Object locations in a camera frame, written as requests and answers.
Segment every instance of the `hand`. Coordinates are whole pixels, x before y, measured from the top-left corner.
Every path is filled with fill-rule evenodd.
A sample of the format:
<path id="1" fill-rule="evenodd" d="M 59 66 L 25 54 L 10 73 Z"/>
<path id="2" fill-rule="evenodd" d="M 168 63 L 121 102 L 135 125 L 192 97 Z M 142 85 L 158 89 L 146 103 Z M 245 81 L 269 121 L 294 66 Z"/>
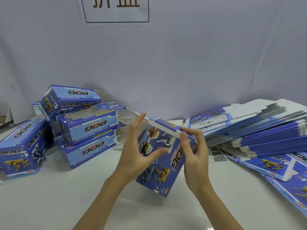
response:
<path id="1" fill-rule="evenodd" d="M 209 180 L 209 164 L 208 164 L 208 148 L 203 135 L 203 132 L 198 129 L 190 129 L 186 127 L 180 128 L 182 131 L 180 135 L 180 144 L 185 153 L 185 181 L 189 189 L 197 196 L 207 186 L 211 186 Z M 194 155 L 190 142 L 188 139 L 189 133 L 196 136 L 197 151 Z"/>
<path id="2" fill-rule="evenodd" d="M 167 152 L 166 148 L 159 148 L 148 156 L 140 154 L 138 149 L 138 137 L 142 130 L 142 120 L 146 113 L 140 114 L 130 125 L 128 137 L 124 143 L 118 165 L 112 175 L 127 185 L 134 178 L 143 173 L 157 158 Z"/>

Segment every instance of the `white wall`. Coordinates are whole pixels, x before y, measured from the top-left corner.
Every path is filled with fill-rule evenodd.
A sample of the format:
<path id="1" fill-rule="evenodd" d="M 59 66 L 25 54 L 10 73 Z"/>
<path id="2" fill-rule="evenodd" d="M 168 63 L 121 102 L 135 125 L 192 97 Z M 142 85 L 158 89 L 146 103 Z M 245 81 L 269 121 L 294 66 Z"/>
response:
<path id="1" fill-rule="evenodd" d="M 285 0 L 153 0 L 147 27 L 92 27 L 77 0 L 0 0 L 29 102 L 52 84 L 103 89 L 164 119 L 243 102 Z"/>
<path id="2" fill-rule="evenodd" d="M 285 98 L 307 106 L 307 0 L 287 0 L 246 101 Z"/>

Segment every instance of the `barcode label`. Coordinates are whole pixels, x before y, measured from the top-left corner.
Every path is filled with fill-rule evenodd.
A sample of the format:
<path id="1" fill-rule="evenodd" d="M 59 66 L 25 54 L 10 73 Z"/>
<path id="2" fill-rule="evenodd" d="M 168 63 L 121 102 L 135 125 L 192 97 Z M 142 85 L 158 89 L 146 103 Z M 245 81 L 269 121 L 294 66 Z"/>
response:
<path id="1" fill-rule="evenodd" d="M 212 152 L 212 155 L 213 156 L 218 156 L 218 155 L 223 155 L 220 151 L 217 151 L 217 152 Z"/>
<path id="2" fill-rule="evenodd" d="M 216 147 L 211 147 L 211 151 L 218 151 L 218 149 Z"/>
<path id="3" fill-rule="evenodd" d="M 213 159 L 214 159 L 214 162 L 227 161 L 227 158 L 224 155 L 215 156 L 215 157 L 213 157 Z"/>

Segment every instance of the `finger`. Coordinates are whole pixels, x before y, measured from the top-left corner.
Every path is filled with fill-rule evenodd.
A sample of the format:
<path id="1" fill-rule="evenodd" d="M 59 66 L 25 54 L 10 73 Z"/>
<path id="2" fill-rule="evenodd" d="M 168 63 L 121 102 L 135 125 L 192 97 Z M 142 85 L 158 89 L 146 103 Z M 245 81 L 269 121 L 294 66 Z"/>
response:
<path id="1" fill-rule="evenodd" d="M 144 117 L 146 116 L 146 113 L 142 113 L 139 116 L 137 116 L 133 122 L 130 124 L 130 133 L 133 137 L 138 137 L 137 133 L 138 133 L 138 127 L 140 125 L 140 123 L 142 122 L 142 120 L 144 119 Z"/>
<path id="2" fill-rule="evenodd" d="M 207 147 L 206 140 L 204 137 L 204 134 L 202 130 L 200 129 L 191 129 L 186 127 L 180 127 L 182 131 L 185 131 L 186 133 L 189 133 L 191 135 L 195 135 L 197 142 L 198 142 L 198 149 L 204 150 Z"/>
<path id="3" fill-rule="evenodd" d="M 156 159 L 160 158 L 163 154 L 167 153 L 167 148 L 159 148 L 153 151 L 150 155 L 146 157 L 149 160 L 150 164 L 154 162 Z"/>
<path id="4" fill-rule="evenodd" d="M 190 141 L 188 138 L 188 135 L 186 132 L 182 132 L 180 134 L 180 145 L 185 153 L 185 157 L 187 159 L 191 158 L 192 156 L 194 156 L 191 146 L 190 146 Z"/>

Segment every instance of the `right hand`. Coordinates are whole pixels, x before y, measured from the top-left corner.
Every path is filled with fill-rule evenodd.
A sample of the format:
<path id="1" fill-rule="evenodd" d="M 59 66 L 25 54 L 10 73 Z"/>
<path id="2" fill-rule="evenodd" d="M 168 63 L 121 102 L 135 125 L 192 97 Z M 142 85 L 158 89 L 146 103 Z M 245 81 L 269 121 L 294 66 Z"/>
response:
<path id="1" fill-rule="evenodd" d="M 186 127 L 180 129 L 184 131 L 180 135 L 180 144 L 185 153 L 185 181 L 189 189 L 197 196 L 211 186 L 208 173 L 209 151 L 202 130 Z M 187 133 L 195 135 L 198 141 L 195 154 L 190 146 Z"/>

